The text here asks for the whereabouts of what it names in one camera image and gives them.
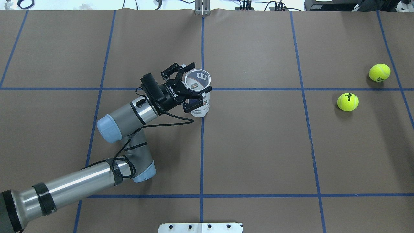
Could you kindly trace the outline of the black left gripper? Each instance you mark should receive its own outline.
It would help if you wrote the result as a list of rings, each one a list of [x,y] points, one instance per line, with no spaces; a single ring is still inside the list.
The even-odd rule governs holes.
[[[206,114],[209,111],[212,86],[196,91],[187,88],[182,81],[184,73],[189,72],[195,67],[195,62],[189,65],[178,65],[174,63],[161,72],[161,77],[165,81],[169,80],[171,75],[177,73],[173,81],[167,81],[158,86],[165,97],[159,103],[163,110],[171,110],[182,104],[185,113]]]

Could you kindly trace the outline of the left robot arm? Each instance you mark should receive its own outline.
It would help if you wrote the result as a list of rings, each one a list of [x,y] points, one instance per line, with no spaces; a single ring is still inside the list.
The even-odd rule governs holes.
[[[1,191],[25,189],[77,171],[95,160],[112,157],[119,144],[108,144],[96,122],[108,112],[135,98],[134,88],[142,75],[152,73],[158,82],[169,61],[12,61],[1,71]],[[151,149],[157,176],[141,184],[131,181],[102,195],[115,198],[87,199],[55,215],[33,221],[26,232],[82,231],[92,204],[142,201],[121,199],[149,195],[151,188],[160,202],[184,203],[178,213],[164,221],[206,221],[207,200],[199,183],[203,170],[204,121],[185,126],[150,128]]]

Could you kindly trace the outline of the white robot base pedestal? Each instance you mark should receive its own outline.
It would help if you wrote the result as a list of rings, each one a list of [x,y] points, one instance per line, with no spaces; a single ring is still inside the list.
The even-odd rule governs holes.
[[[161,224],[158,233],[243,233],[242,223],[169,223]]]

